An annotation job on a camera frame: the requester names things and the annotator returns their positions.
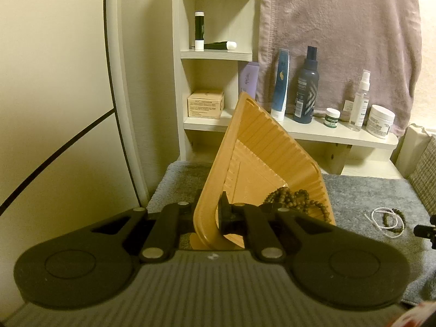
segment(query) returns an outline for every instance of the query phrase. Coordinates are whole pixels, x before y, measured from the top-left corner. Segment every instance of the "dark blue bottle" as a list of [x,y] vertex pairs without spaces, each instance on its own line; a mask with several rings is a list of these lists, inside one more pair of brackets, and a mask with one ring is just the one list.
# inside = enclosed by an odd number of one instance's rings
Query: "dark blue bottle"
[[295,98],[294,120],[308,124],[312,121],[313,107],[318,93],[320,75],[317,71],[317,48],[307,47],[304,68],[298,76],[297,97]]

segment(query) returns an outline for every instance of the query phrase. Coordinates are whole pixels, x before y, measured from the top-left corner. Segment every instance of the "transparent bottle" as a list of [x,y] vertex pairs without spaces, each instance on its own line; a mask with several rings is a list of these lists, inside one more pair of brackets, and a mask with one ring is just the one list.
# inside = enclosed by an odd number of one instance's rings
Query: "transparent bottle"
[[368,70],[363,70],[359,90],[356,92],[355,100],[353,102],[353,109],[348,126],[355,132],[359,132],[360,129],[362,129],[363,120],[365,119],[366,110],[368,109],[369,76],[370,72]]

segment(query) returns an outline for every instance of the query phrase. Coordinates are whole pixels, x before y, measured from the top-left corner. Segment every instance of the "pearl string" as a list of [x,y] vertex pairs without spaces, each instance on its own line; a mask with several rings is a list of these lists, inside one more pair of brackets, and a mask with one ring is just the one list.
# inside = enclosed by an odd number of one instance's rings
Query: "pearl string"
[[[377,221],[374,219],[374,214],[387,214],[387,215],[393,216],[394,219],[395,219],[395,224],[394,224],[393,226],[389,226],[389,227],[380,226],[380,225],[377,223]],[[371,212],[371,218],[369,218],[369,216],[368,216],[366,213],[364,213],[364,215],[365,215],[365,217],[366,217],[370,222],[372,222],[372,224],[373,224],[376,228],[378,228],[378,229],[380,230],[380,232],[381,232],[383,235],[385,235],[386,237],[389,237],[389,238],[398,238],[398,237],[400,237],[400,236],[403,234],[403,232],[404,232],[405,225],[404,225],[404,222],[403,222],[402,218],[401,218],[398,214],[396,214],[396,213],[395,213],[392,209],[390,209],[390,208],[379,207],[379,208],[377,208],[377,209],[374,209],[374,210]],[[401,224],[401,232],[400,232],[398,235],[396,235],[396,236],[391,236],[391,235],[388,235],[387,233],[385,233],[385,232],[383,231],[383,230],[393,229],[393,228],[395,228],[399,223]]]

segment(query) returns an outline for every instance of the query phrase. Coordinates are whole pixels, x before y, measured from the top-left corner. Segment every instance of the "pink blanket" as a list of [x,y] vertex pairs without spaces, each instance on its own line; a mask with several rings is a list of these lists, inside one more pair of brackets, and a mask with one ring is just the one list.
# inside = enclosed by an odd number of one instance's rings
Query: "pink blanket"
[[408,125],[421,69],[418,0],[261,0],[256,98],[271,108],[278,48],[290,52],[286,112],[293,113],[298,69],[308,45],[318,47],[315,115],[353,100],[363,69],[371,71],[371,104],[392,110],[392,131]]

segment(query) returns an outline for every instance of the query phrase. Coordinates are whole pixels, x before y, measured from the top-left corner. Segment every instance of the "plaid fabric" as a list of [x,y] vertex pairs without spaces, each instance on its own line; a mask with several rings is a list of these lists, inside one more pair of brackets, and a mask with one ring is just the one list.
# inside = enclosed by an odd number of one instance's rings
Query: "plaid fabric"
[[436,214],[436,136],[422,153],[409,181],[429,214]]

